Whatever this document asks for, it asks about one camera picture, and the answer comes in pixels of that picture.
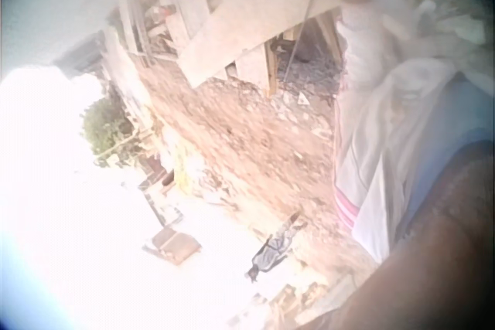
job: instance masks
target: green foliage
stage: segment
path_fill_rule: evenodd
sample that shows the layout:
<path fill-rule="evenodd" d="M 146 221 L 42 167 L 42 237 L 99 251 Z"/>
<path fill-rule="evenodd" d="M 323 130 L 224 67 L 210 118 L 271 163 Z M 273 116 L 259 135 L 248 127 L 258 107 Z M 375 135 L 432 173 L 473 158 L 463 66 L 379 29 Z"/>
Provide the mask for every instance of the green foliage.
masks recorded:
<path fill-rule="evenodd" d="M 86 109 L 83 115 L 83 136 L 90 142 L 95 155 L 110 150 L 132 135 L 132 123 L 126 118 L 122 102 L 115 95 L 101 98 Z M 117 154 L 119 165 L 130 165 L 139 156 L 139 139 L 119 145 L 98 159 L 99 166 L 108 166 L 107 159 Z"/>

